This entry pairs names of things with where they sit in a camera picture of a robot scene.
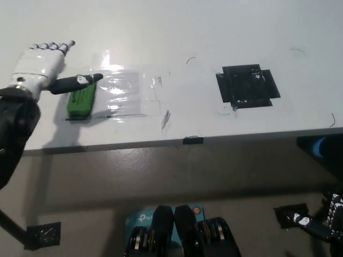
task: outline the gray floor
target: gray floor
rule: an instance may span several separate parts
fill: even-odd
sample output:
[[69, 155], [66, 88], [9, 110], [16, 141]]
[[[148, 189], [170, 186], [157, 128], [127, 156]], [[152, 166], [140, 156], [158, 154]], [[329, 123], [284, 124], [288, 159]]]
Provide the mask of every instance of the gray floor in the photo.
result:
[[184, 203], [225, 218], [243, 256], [329, 256], [281, 230], [273, 207], [306, 202], [314, 213], [335, 183], [295, 139], [24, 157], [0, 209], [22, 226], [61, 221], [61, 245], [27, 252], [0, 229], [0, 256], [122, 256], [128, 215]]

